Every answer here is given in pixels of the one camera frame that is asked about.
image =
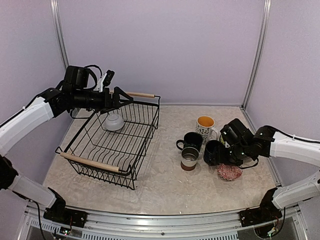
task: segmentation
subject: beige table surface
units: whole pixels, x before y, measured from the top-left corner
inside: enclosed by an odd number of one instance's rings
[[[88,113],[80,111],[79,116],[84,115]],[[55,156],[44,185],[56,190],[69,206],[116,213],[200,214],[259,205],[266,191],[275,187],[263,157],[258,166],[245,169],[242,176],[232,182],[220,179],[217,168],[208,166],[202,153],[195,170],[184,171],[180,167],[176,141],[194,131],[196,119],[202,115],[213,117],[218,130],[234,118],[248,125],[238,107],[161,106],[159,128],[135,182],[136,190],[79,175],[59,155]],[[83,123],[84,120],[72,123],[62,148]]]

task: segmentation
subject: mug handle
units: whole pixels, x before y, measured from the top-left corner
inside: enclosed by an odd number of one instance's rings
[[[215,132],[215,139],[214,140],[219,140],[219,131],[215,128],[215,127],[212,127],[212,132],[211,132],[211,138],[212,138],[212,133]]]
[[[181,143],[182,143],[182,144],[185,144],[185,141],[183,141],[183,140],[178,140],[178,141],[176,141],[176,147],[182,151],[183,148],[181,148],[181,147],[178,146],[178,144],[181,144]]]

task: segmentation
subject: white bowl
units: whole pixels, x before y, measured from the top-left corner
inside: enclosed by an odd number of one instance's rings
[[[110,114],[104,121],[104,127],[109,131],[117,131],[124,127],[125,121],[119,114]]]

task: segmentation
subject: wall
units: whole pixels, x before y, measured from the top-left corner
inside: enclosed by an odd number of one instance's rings
[[[0,122],[36,94],[55,87],[64,67],[55,36],[50,1],[0,1]],[[63,114],[35,129],[7,157],[27,177],[42,183],[70,118]],[[12,240],[26,201],[0,191],[0,238]]]
[[[112,86],[162,103],[241,105],[263,0],[63,0],[70,64],[115,71]]]
[[[263,56],[248,106],[256,127],[272,125],[287,133],[320,139],[320,1],[273,1]],[[274,159],[283,184],[318,169]],[[310,239],[319,239],[320,197],[301,202]]]

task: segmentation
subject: dish rack wire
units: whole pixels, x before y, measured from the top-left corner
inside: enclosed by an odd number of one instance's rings
[[[117,166],[119,171],[109,171],[66,158],[74,170],[80,175],[134,190],[139,170],[159,125],[160,96],[155,96],[155,100],[157,103],[133,101],[104,114],[94,112],[63,152]],[[122,129],[105,129],[104,121],[109,114],[122,116]]]

